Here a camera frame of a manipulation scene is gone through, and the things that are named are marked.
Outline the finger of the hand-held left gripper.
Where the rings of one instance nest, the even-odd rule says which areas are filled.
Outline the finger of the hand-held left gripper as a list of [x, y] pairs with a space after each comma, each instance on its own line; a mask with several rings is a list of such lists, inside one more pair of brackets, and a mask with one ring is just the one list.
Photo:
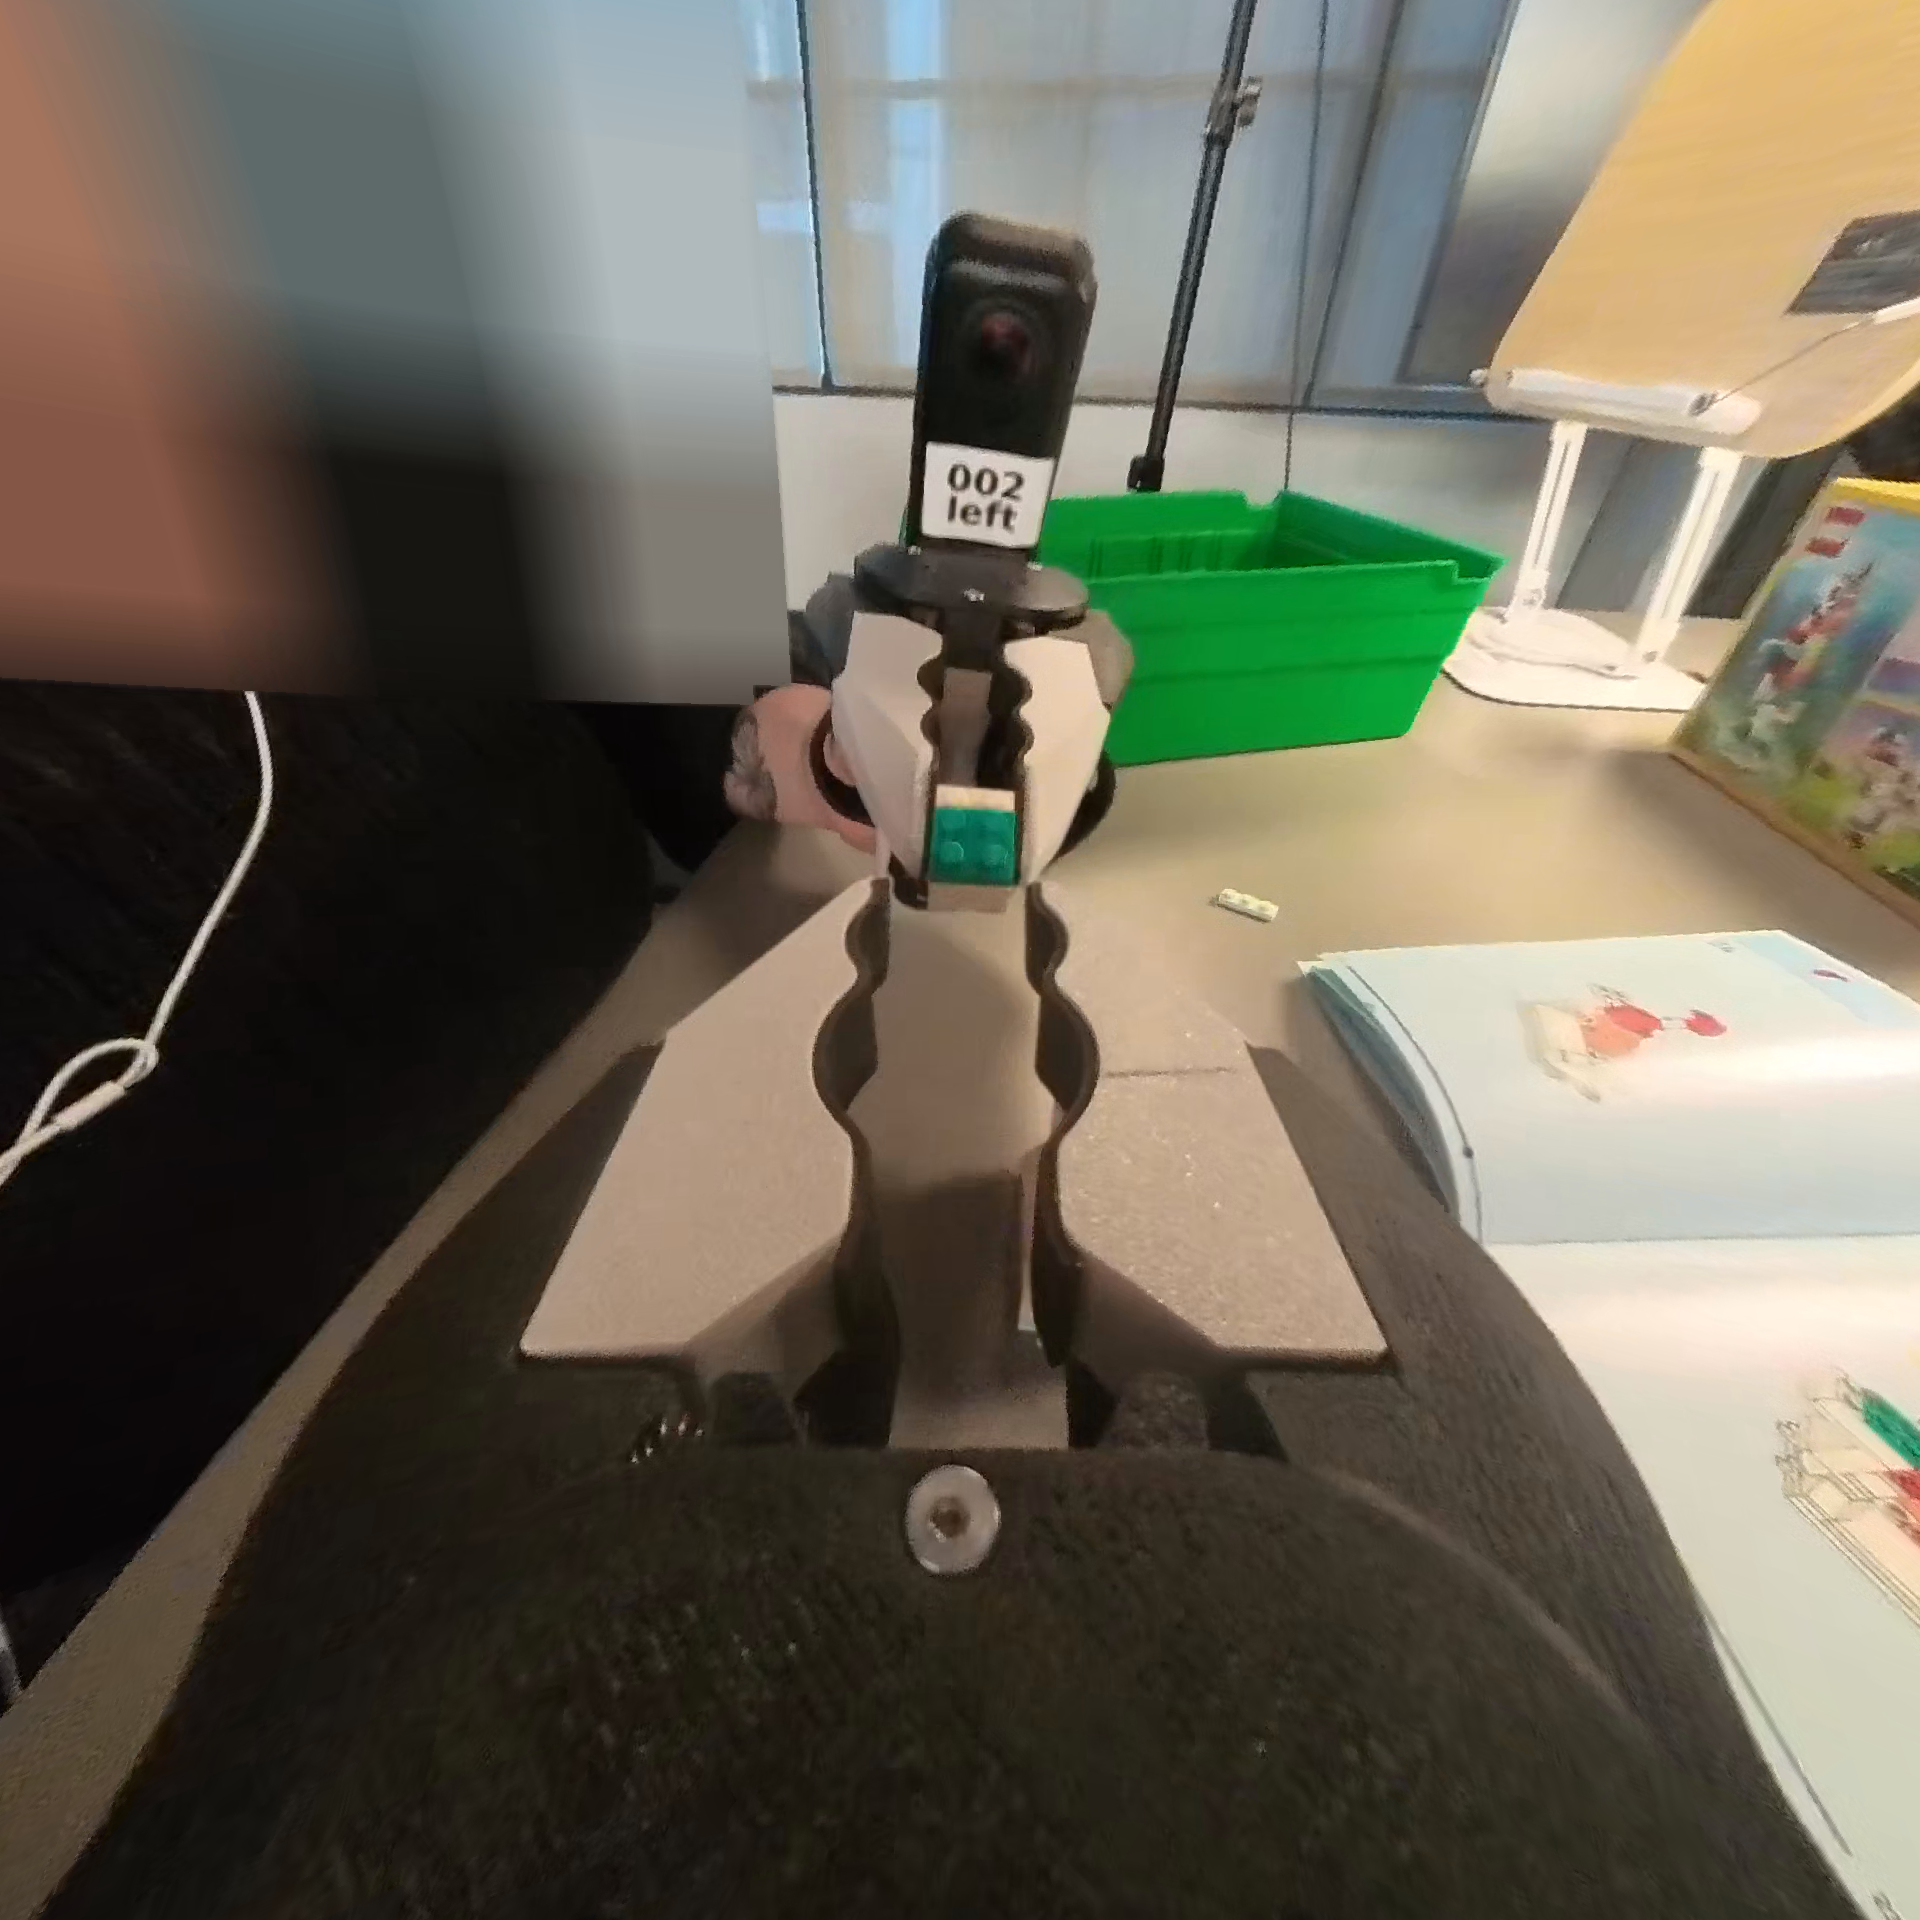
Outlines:
[[876, 871], [900, 904], [930, 909], [927, 830], [938, 782], [930, 735], [942, 636], [900, 615], [855, 612], [847, 656], [831, 684], [831, 744], [876, 838]]
[[1112, 809], [1111, 709], [1078, 639], [1020, 636], [1003, 649], [1003, 664], [1015, 680], [1015, 884], [1027, 887], [1083, 846]]

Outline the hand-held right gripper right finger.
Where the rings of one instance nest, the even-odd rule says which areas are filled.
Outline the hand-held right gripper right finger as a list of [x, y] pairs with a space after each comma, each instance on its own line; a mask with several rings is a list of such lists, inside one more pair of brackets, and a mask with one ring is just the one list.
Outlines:
[[1254, 1047], [1152, 944], [1024, 895], [1053, 1105], [1032, 1196], [1044, 1353], [1092, 1374], [1370, 1365], [1387, 1338]]

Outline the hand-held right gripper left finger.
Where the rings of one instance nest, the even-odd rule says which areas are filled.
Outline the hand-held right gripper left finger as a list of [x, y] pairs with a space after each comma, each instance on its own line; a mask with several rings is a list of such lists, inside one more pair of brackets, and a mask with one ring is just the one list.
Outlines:
[[891, 887], [829, 900], [655, 1051], [521, 1333], [538, 1364], [770, 1376], [799, 1411], [889, 1411], [900, 1307], [871, 1147]]

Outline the teal and white lego brick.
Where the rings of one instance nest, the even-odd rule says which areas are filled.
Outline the teal and white lego brick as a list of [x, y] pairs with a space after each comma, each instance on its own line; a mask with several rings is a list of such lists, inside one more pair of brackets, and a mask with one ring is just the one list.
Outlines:
[[1003, 787], [940, 781], [924, 824], [924, 907], [1000, 913], [1020, 887], [1020, 804]]

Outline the green plastic bin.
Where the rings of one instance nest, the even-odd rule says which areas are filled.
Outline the green plastic bin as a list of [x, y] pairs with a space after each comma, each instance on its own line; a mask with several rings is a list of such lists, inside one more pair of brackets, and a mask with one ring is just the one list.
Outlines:
[[1039, 558], [1134, 654], [1119, 767], [1404, 735], [1504, 558], [1309, 493], [1057, 500]]

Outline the pale blue instruction booklet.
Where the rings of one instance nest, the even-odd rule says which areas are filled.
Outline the pale blue instruction booklet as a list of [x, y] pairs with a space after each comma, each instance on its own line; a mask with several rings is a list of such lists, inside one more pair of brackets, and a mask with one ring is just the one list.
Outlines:
[[1916, 1001], [1785, 931], [1302, 972], [1599, 1402], [1789, 1806], [1916, 1916]]

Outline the yellow lego set box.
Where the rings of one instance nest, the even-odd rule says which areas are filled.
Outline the yellow lego set box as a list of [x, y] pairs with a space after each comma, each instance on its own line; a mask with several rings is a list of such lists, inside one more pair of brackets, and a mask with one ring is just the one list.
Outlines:
[[1919, 484], [1833, 478], [1668, 756], [1919, 922]]

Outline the person's left hand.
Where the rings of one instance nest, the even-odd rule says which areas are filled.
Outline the person's left hand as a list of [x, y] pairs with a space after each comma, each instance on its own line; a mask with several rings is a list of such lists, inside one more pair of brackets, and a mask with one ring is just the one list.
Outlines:
[[871, 854], [875, 829], [837, 812], [812, 773], [812, 744], [829, 722], [826, 686], [789, 683], [767, 691], [736, 719], [723, 793], [742, 821], [831, 833]]

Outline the black tripod stand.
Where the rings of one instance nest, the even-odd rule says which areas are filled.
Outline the black tripod stand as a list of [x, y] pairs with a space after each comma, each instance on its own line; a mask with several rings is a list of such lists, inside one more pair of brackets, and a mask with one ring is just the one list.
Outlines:
[[1213, 246], [1213, 225], [1228, 153], [1238, 135], [1254, 122], [1264, 91], [1264, 84], [1248, 71], [1258, 6], [1258, 1], [1235, 1], [1228, 18], [1228, 34], [1205, 113], [1202, 163], [1188, 213], [1188, 233], [1145, 441], [1127, 472], [1130, 493], [1160, 493], [1165, 490], [1167, 445], [1172, 415], [1178, 406], [1198, 294]]

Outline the person's black sweater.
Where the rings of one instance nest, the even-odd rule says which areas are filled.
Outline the person's black sweater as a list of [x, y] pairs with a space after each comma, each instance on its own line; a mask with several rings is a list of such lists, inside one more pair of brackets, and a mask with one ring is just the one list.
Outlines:
[[[731, 706], [258, 704], [156, 1069], [4, 1179], [4, 1712], [734, 827]], [[4, 683], [4, 1151], [256, 801], [243, 696]]]

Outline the wooden top white stand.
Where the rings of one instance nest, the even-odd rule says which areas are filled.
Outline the wooden top white stand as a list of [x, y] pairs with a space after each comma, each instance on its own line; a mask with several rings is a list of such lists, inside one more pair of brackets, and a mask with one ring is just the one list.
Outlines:
[[[1795, 317], [1851, 221], [1919, 206], [1919, 6], [1720, 1], [1698, 14], [1602, 161], [1474, 379], [1549, 423], [1501, 607], [1445, 677], [1513, 707], [1688, 711], [1668, 664], [1744, 465], [1834, 445], [1916, 385], [1916, 311]], [[1551, 606], [1549, 575], [1593, 428], [1695, 454], [1639, 625]]]

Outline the black rectangular card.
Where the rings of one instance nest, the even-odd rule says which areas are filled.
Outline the black rectangular card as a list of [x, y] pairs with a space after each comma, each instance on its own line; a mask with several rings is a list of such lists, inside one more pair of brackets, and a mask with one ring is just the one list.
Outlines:
[[1919, 304], [1919, 211], [1864, 214], [1844, 226], [1789, 304], [1795, 317], [1900, 318]]

